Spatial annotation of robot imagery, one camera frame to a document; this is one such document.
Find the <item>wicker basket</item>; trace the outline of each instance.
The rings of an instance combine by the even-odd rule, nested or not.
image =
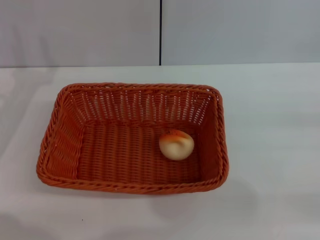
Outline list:
[[[166,159],[159,136],[193,137],[185,160]],[[213,190],[228,175],[222,97],[205,85],[72,84],[57,96],[36,172],[50,186],[130,194]]]

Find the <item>basket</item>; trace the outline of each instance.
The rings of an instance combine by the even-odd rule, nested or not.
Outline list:
[[[168,129],[194,139],[181,161],[162,155]],[[47,185],[130,194],[205,192],[229,171],[222,97],[205,85],[79,83],[63,88],[36,172]]]

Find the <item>rectangular basket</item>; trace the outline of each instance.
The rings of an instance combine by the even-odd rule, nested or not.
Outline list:
[[[168,129],[194,139],[181,161],[162,155]],[[63,88],[36,172],[50,186],[130,194],[213,190],[229,171],[220,93],[205,85],[79,83]]]

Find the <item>white wall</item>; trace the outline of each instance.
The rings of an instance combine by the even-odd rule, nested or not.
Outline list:
[[[159,0],[0,0],[0,67],[159,63]]]
[[[320,62],[319,0],[163,0],[162,64]]]

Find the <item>basket rim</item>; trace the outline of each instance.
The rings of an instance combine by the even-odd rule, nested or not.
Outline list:
[[[219,155],[222,158],[222,165],[219,169],[219,174],[212,179],[206,181],[198,181],[192,183],[177,183],[177,184],[137,184],[137,183],[121,183],[113,181],[89,181],[81,179],[71,179],[65,177],[58,177],[50,174],[47,171],[47,163],[49,161],[50,151],[52,149],[52,140],[55,139],[55,129],[53,125],[59,123],[63,108],[63,103],[66,99],[67,93],[72,90],[83,91],[96,91],[101,89],[126,89],[126,90],[142,90],[148,89],[151,92],[158,91],[183,91],[186,92],[202,92],[212,97],[218,98],[217,105],[221,108],[222,115],[217,120],[223,126],[222,138],[219,141],[220,148],[224,148],[224,153]],[[103,192],[122,192],[133,194],[170,194],[170,193],[191,193],[191,192],[204,192],[220,187],[227,179],[229,173],[229,160],[226,146],[226,136],[224,129],[224,115],[223,115],[223,100],[220,92],[208,85],[195,85],[195,84],[140,84],[140,83],[73,83],[65,86],[58,93],[54,103],[53,112],[49,121],[48,127],[41,141],[40,154],[36,165],[36,173],[39,179],[49,185],[62,188],[80,189],[80,190],[93,190]]]

